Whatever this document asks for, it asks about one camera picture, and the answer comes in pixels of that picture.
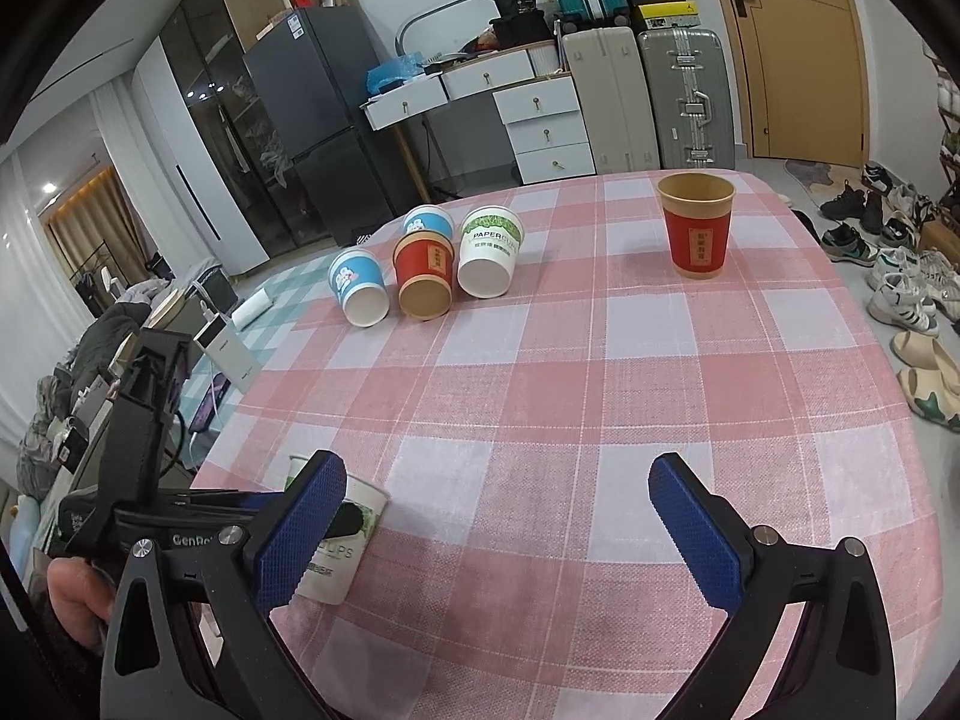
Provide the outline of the person's left hand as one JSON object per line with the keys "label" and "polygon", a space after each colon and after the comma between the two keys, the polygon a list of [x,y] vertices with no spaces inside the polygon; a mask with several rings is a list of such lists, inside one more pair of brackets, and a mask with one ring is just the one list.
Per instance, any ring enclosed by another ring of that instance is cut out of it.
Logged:
{"label": "person's left hand", "polygon": [[62,628],[87,649],[103,645],[116,587],[82,557],[56,557],[47,567],[47,593]]}

